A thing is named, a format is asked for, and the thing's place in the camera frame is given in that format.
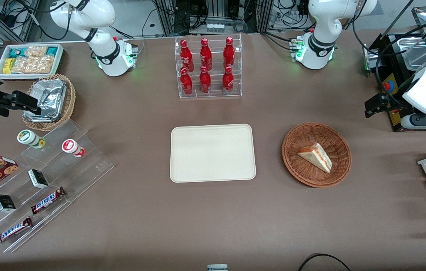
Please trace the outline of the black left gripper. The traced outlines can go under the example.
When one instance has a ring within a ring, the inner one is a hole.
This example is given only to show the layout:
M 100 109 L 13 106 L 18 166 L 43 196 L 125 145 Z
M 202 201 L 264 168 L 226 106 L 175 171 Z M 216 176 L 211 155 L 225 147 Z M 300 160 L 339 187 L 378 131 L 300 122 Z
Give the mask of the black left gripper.
M 412 110 L 413 106 L 407 102 L 402 94 L 378 93 L 364 103 L 365 117 L 370 118 L 377 113 L 391 112 L 394 110 Z

